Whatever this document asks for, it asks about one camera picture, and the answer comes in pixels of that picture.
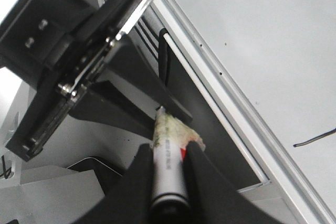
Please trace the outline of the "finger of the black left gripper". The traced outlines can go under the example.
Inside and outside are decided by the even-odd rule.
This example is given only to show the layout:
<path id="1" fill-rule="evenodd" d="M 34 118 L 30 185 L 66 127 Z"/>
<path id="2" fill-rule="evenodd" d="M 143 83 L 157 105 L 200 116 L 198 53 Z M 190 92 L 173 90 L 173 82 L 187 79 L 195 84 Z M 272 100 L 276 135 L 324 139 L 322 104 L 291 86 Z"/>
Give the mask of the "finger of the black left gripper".
<path id="1" fill-rule="evenodd" d="M 184 123 L 193 119 L 191 113 L 174 97 L 157 76 L 144 54 L 129 36 L 106 40 L 110 51 L 105 58 L 109 68 Z"/>

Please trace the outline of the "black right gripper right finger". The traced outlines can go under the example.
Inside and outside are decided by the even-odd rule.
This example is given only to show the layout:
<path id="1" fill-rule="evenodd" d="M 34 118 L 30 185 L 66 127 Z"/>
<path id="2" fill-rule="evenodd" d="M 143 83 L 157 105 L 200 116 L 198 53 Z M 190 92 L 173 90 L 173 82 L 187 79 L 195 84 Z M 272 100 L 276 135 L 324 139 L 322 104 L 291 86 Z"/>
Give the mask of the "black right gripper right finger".
<path id="1" fill-rule="evenodd" d="M 280 223 L 238 193 L 194 141 L 186 147 L 183 172 L 190 223 Z"/>

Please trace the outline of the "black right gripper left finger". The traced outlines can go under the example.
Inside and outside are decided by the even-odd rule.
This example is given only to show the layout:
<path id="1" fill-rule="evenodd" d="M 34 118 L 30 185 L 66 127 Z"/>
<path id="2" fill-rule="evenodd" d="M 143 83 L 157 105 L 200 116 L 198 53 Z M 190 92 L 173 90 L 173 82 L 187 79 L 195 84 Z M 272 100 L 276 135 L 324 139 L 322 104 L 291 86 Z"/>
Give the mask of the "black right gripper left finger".
<path id="1" fill-rule="evenodd" d="M 114 188 L 75 223 L 148 223 L 153 183 L 153 150 L 140 145 Z"/>

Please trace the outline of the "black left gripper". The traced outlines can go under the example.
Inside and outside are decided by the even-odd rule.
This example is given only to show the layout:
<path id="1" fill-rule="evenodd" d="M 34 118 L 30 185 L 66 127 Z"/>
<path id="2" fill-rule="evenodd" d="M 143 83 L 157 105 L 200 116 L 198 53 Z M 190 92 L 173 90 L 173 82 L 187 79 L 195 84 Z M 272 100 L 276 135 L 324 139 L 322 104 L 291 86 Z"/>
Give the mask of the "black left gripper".
<path id="1" fill-rule="evenodd" d="M 154 120 L 111 82 L 94 83 L 82 98 L 76 91 L 103 52 L 129 33 L 152 2 L 107 0 L 100 8 L 85 0 L 16 2 L 1 23 L 1 63 L 36 94 L 6 143 L 8 150 L 31 160 L 68 113 L 153 137 Z"/>

